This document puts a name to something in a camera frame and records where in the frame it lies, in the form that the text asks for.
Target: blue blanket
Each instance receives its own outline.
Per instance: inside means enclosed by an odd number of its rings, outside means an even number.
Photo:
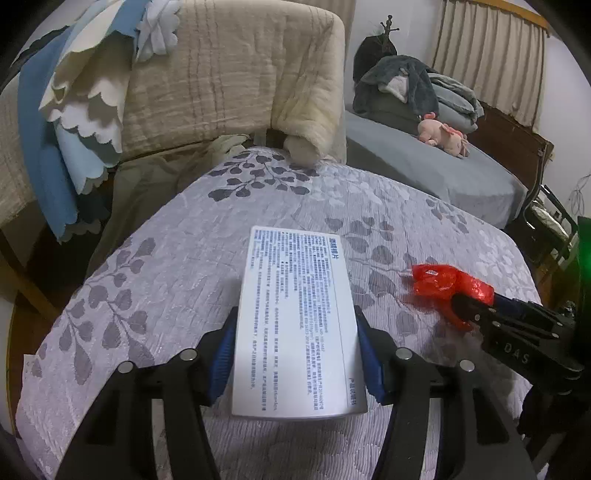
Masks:
[[[126,0],[113,19],[108,34],[120,34],[137,43],[135,27],[148,0]],[[109,212],[96,191],[77,195],[60,150],[56,129],[39,112],[39,104],[51,79],[61,52],[81,29],[73,25],[32,56],[22,67],[18,86],[18,128],[24,163],[33,191],[51,231],[62,239],[66,226],[92,223],[107,218]],[[72,148],[81,155],[101,158],[104,148],[81,142],[78,135],[67,135]],[[104,159],[110,164],[112,158]]]

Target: gray bedsheet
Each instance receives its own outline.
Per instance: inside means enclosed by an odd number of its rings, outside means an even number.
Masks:
[[[116,366],[161,364],[219,328],[238,305],[253,225],[336,232],[354,301],[396,343],[444,364],[470,358],[515,417],[529,383],[410,301],[410,267],[455,265],[509,297],[539,302],[525,262],[503,232],[441,200],[362,170],[322,162],[294,168],[280,150],[253,148],[198,179],[144,223],[86,280],[23,372],[17,426],[48,478]],[[221,477],[369,479],[391,409],[274,422],[230,416],[231,386],[203,410]],[[436,412],[431,417],[437,425]],[[423,478],[433,478],[437,430]],[[154,425],[159,478],[171,478],[164,424]]]
[[[347,163],[429,193],[497,228],[512,221],[527,189],[474,145],[452,157],[401,132],[346,112]]]

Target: wooden furniture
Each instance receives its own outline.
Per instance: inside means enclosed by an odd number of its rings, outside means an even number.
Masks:
[[[485,103],[478,130],[468,135],[471,144],[503,165],[528,189],[518,217],[504,231],[515,241],[533,271],[541,252],[552,250],[548,239],[526,219],[525,212],[540,191],[544,169],[554,150],[545,138],[524,127],[510,116]]]
[[[0,275],[7,278],[20,291],[43,318],[53,322],[60,312],[55,308],[41,290],[28,278],[25,268],[12,251],[8,240],[0,230],[0,254],[5,262],[0,262]]]
[[[478,119],[478,130],[468,135],[468,141],[503,165],[531,191],[541,184],[541,174],[554,145],[500,110],[485,103],[482,107],[484,116]]]

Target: pillow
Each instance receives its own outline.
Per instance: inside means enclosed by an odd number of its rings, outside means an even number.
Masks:
[[[440,85],[433,85],[433,90],[439,103],[444,103],[458,113],[474,114],[474,107],[464,97]]]
[[[478,125],[473,124],[472,119],[468,115],[457,113],[453,108],[441,102],[439,102],[439,116],[437,120],[443,124],[448,124],[450,127],[466,135],[478,129]]]

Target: plush toy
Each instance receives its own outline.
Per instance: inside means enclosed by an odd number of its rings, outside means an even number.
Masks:
[[[424,120],[419,123],[418,139],[432,147],[439,147],[454,157],[460,155],[467,157],[470,154],[465,134],[447,124],[442,124],[439,120],[435,120],[434,113],[428,113],[425,115]]]

